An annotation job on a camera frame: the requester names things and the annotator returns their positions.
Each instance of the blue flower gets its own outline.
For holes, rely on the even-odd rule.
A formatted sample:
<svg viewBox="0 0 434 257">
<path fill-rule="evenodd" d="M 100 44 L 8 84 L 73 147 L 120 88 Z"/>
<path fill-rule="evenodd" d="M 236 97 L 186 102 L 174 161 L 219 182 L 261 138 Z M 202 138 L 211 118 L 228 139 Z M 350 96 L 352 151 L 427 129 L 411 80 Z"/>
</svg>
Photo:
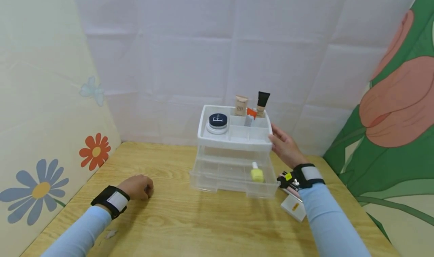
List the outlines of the blue flower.
<svg viewBox="0 0 434 257">
<path fill-rule="evenodd" d="M 80 95 L 83 97 L 93 96 L 99 106 L 102 106 L 104 102 L 104 89 L 101 88 L 101 84 L 95 86 L 95 76 L 89 77 L 87 84 L 82 85 Z"/>
<path fill-rule="evenodd" d="M 57 182 L 63 173 L 63 168 L 56 170 L 58 163 L 59 161 L 54 159 L 47 169 L 46 160 L 41 159 L 36 165 L 39 183 L 27 171 L 22 170 L 17 173 L 17 181 L 25 185 L 26 188 L 9 188 L 0 192 L 1 202 L 14 202 L 17 200 L 8 208 L 9 211 L 14 210 L 8 217 L 9 223 L 18 222 L 33 206 L 28 216 L 28 225 L 33 225 L 41 215 L 44 201 L 50 212 L 56 209 L 57 203 L 63 207 L 65 206 L 64 203 L 51 196 L 64 197 L 65 192 L 59 188 L 69 182 L 68 178 Z"/>
</svg>

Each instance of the right hand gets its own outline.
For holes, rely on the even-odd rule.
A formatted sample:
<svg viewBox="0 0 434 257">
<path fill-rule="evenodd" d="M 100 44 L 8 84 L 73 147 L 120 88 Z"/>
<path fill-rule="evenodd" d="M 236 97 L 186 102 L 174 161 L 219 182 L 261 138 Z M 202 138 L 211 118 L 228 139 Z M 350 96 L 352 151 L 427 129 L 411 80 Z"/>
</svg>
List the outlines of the right hand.
<svg viewBox="0 0 434 257">
<path fill-rule="evenodd" d="M 154 193 L 154 182 L 148 176 L 139 174 L 129 177 L 117 188 L 128 194 L 131 200 L 147 200 Z"/>
<path fill-rule="evenodd" d="M 272 142 L 272 151 L 290 168 L 295 168 L 300 164 L 309 163 L 302 154 L 294 139 L 282 131 L 279 127 L 271 123 L 272 135 L 268 138 Z"/>
</svg>

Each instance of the clear plastic organizer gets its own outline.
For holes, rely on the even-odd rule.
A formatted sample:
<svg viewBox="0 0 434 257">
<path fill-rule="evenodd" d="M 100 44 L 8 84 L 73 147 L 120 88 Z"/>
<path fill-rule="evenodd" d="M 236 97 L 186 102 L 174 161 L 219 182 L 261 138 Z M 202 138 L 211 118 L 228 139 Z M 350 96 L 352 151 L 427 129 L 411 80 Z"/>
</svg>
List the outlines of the clear plastic organizer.
<svg viewBox="0 0 434 257">
<path fill-rule="evenodd" d="M 265 181 L 253 182 L 252 163 L 262 169 Z M 190 186 L 202 191 L 246 192 L 247 197 L 273 198 L 279 186 L 267 151 L 241 151 L 199 146 Z"/>
<path fill-rule="evenodd" d="M 256 118 L 250 127 L 244 126 L 246 117 L 234 115 L 235 108 L 231 106 L 205 105 L 200 117 L 197 131 L 199 146 L 227 148 L 243 151 L 271 151 L 268 135 L 272 133 L 271 123 L 265 111 L 265 117 Z M 205 128 L 209 116 L 222 113 L 228 117 L 228 131 L 221 135 L 208 132 Z"/>
</svg>

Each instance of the painted flower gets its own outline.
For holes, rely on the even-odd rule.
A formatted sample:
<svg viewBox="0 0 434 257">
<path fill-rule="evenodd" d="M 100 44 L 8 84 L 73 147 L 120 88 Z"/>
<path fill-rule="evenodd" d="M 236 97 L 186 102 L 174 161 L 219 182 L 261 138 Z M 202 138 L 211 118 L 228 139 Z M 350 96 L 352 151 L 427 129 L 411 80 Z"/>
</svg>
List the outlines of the painted flower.
<svg viewBox="0 0 434 257">
<path fill-rule="evenodd" d="M 417 139 L 434 124 L 434 57 L 406 61 L 363 96 L 366 137 L 386 147 Z"/>
<path fill-rule="evenodd" d="M 104 89 L 101 84 L 95 86 L 95 76 L 89 77 L 87 83 L 82 85 L 80 95 L 83 97 L 93 96 L 99 106 L 104 103 Z"/>
<path fill-rule="evenodd" d="M 389 61 L 392 60 L 392 58 L 398 52 L 399 48 L 401 47 L 402 43 L 404 42 L 411 28 L 411 25 L 413 25 L 413 20 L 414 20 L 414 13 L 413 11 L 409 10 L 405 14 L 404 18 L 402 19 L 401 25 L 399 26 L 398 31 L 393 37 L 393 40 L 390 43 L 389 48 L 386 51 L 386 54 L 384 55 L 383 59 L 380 60 L 380 63 L 377 66 L 377 69 L 375 70 L 374 74 L 372 74 L 371 80 L 373 80 L 375 77 L 377 77 L 378 74 L 380 74 L 380 72 L 384 69 L 384 67 L 389 63 Z"/>
<path fill-rule="evenodd" d="M 80 156 L 86 158 L 82 161 L 81 166 L 84 168 L 89 162 L 89 170 L 94 170 L 97 166 L 100 168 L 102 164 L 109 158 L 111 147 L 105 136 L 101 139 L 101 134 L 97 133 L 95 139 L 89 135 L 86 137 L 85 143 L 88 148 L 80 149 Z"/>
<path fill-rule="evenodd" d="M 39 160 L 36 165 L 39 183 L 27 171 L 22 170 L 17 173 L 17 181 L 25 185 L 26 188 L 9 188 L 0 192 L 1 202 L 16 201 L 8 208 L 9 211 L 13 210 L 8 217 L 9 223 L 18 222 L 32 208 L 27 223 L 29 226 L 33 225 L 41 215 L 44 202 L 50 212 L 56 209 L 57 203 L 65 206 L 60 200 L 52 197 L 64 197 L 65 192 L 59 188 L 69 182 L 68 178 L 57 182 L 63 173 L 63 168 L 56 170 L 58 162 L 57 159 L 54 159 L 47 169 L 46 160 Z"/>
</svg>

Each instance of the light blue butterfly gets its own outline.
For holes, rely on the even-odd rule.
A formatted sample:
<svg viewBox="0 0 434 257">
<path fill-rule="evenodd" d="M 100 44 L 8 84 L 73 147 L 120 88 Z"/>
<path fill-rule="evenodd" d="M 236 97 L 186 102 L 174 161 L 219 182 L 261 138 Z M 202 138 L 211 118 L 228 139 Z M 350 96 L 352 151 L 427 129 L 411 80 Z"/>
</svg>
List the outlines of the light blue butterfly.
<svg viewBox="0 0 434 257">
<path fill-rule="evenodd" d="M 102 106 L 104 102 L 104 89 L 101 88 L 101 84 L 98 87 L 95 86 L 95 76 L 89 77 L 87 84 L 82 85 L 80 95 L 83 97 L 93 96 L 99 106 Z"/>
</svg>

